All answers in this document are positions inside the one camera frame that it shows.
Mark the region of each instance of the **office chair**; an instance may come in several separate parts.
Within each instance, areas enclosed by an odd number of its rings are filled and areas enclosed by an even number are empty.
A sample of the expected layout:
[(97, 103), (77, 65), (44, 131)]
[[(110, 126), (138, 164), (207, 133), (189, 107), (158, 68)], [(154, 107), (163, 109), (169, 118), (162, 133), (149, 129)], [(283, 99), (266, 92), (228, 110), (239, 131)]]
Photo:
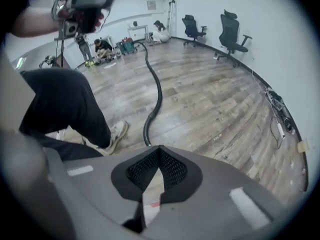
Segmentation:
[(196, 47), (197, 43), (196, 40), (198, 40), (198, 37), (203, 37), (205, 36), (207, 33), (205, 33), (205, 28), (207, 28), (207, 26), (202, 26), (202, 32), (198, 32), (197, 29), (197, 24), (195, 21), (195, 18), (192, 15), (186, 15), (183, 19), (182, 19), (184, 25), (185, 25), (185, 33), (189, 38), (193, 38), (193, 41), (185, 41), (183, 43), (183, 46), (185, 46), (186, 44), (189, 43), (193, 43), (193, 47)]
[(244, 40), (242, 44), (241, 45), (238, 44), (237, 40), (238, 40), (239, 21), (236, 20), (238, 16), (235, 13), (231, 13), (224, 10), (224, 14), (221, 14), (220, 17), (221, 17), (223, 31), (219, 39), (221, 44), (224, 47), (226, 47), (229, 52), (227, 55), (219, 56), (216, 60), (219, 61), (220, 58), (226, 57), (227, 59), (232, 60), (233, 67), (235, 68), (238, 65), (238, 63), (236, 59), (234, 59), (231, 56), (231, 53), (234, 54), (235, 51), (247, 53), (248, 49), (244, 47), (244, 44), (246, 43), (247, 39), (252, 39), (252, 37), (244, 34), (243, 35)]

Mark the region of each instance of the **wooden floor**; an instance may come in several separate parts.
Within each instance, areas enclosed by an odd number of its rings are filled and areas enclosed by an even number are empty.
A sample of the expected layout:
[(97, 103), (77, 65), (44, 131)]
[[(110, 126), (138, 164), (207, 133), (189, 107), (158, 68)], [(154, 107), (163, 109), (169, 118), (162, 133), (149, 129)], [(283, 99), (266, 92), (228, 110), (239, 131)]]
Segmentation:
[[(118, 120), (130, 123), (127, 138), (119, 143), (116, 154), (145, 146), (144, 123), (158, 98), (145, 52), (138, 49), (111, 68), (81, 69), (109, 126)], [(212, 50), (184, 47), (179, 40), (148, 50), (163, 91), (161, 110), (150, 127), (153, 145), (181, 148), (229, 163), (274, 193), (284, 205), (300, 197), (306, 179), (297, 137), (287, 134), (276, 150), (270, 105), (250, 73), (233, 68), (226, 60), (216, 61)], [(279, 137), (275, 122), (272, 129)], [(79, 142), (81, 138), (68, 129), (64, 139)], [(157, 173), (145, 193), (144, 205), (156, 207), (162, 192), (162, 176)]]

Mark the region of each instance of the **black mesh pad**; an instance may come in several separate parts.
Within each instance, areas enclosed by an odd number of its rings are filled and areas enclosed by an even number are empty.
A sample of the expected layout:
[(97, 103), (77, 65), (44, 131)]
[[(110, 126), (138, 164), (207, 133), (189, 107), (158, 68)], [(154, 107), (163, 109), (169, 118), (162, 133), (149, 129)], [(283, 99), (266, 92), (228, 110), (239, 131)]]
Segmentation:
[(153, 147), (120, 163), (113, 169), (111, 181), (123, 198), (140, 202), (158, 168), (164, 182), (162, 204), (187, 200), (202, 182), (202, 172), (195, 163), (165, 146)]

